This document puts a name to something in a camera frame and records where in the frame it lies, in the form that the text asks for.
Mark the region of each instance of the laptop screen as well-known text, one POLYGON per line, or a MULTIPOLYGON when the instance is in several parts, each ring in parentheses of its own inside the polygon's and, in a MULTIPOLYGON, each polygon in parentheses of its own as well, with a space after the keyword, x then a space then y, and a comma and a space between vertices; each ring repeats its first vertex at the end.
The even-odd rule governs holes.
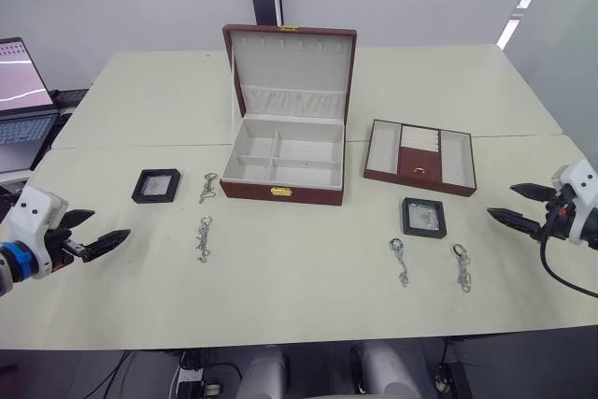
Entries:
POLYGON ((18 38, 0 40, 0 115, 52 105, 22 41, 18 38))

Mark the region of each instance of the laptop keyboard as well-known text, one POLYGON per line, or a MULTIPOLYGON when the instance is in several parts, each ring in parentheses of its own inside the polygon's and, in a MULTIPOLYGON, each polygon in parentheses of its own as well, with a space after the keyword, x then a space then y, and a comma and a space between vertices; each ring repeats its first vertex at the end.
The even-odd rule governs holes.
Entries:
POLYGON ((0 145, 33 142, 41 139, 50 120, 50 117, 42 117, 29 121, 0 123, 0 145))

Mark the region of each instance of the jewelry box compartment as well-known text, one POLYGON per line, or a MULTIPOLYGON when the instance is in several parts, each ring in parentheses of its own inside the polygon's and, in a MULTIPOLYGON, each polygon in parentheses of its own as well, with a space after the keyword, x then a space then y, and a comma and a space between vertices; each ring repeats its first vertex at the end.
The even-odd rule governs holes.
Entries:
POLYGON ((245 119, 222 180, 340 191, 344 135, 342 123, 245 119))

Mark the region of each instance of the open jewelry box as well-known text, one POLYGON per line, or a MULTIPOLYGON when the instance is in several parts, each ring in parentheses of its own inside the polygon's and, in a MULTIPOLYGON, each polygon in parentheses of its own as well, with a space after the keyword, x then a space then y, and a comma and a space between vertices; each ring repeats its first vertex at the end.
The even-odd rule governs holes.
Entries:
POLYGON ((374 120, 363 176, 471 196, 477 189, 471 135, 374 120))
POLYGON ((222 29, 243 119, 221 186, 227 196, 340 206, 354 30, 222 29))

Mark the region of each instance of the silver chain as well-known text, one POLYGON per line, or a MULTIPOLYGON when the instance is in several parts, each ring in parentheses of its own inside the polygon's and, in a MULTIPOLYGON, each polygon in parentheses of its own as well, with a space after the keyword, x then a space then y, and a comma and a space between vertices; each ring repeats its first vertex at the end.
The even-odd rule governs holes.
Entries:
POLYGON ((209 225, 212 224, 212 218, 205 216, 199 222, 199 236, 196 237, 199 240, 199 244, 196 246, 199 249, 200 254, 197 257, 204 264, 207 262, 207 256, 210 254, 210 250, 207 249, 207 233, 209 231, 209 225))
POLYGON ((405 265, 405 262, 403 262, 403 248, 403 241, 400 238, 391 240, 391 249, 394 251, 396 258, 399 260, 399 264, 401 264, 401 267, 403 268, 403 271, 399 275, 399 280, 401 281, 401 284, 403 284, 403 287, 406 287, 409 285, 409 275, 407 274, 407 266, 405 265))
POLYGON ((459 265, 457 283, 461 285, 461 290, 469 293, 471 292, 471 275, 467 271, 467 265, 471 263, 471 259, 467 255, 467 249, 459 243, 453 245, 451 249, 455 256, 457 256, 457 264, 459 265))
POLYGON ((201 205, 206 198, 211 198, 216 196, 214 192, 214 188, 212 187, 212 181, 218 177, 218 173, 206 173, 204 175, 204 179, 206 182, 204 183, 204 191, 202 192, 199 198, 199 204, 201 205))

